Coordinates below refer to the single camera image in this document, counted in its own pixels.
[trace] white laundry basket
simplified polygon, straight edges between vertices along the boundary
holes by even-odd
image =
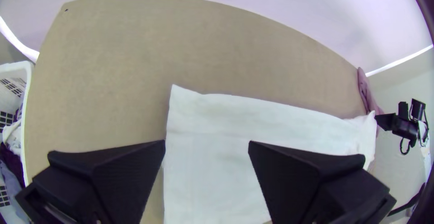
[[[25,113],[33,63],[20,61],[0,65],[0,138],[5,125],[21,118],[24,129]],[[21,130],[21,162],[23,163],[24,182],[28,185],[24,152],[24,130]]]

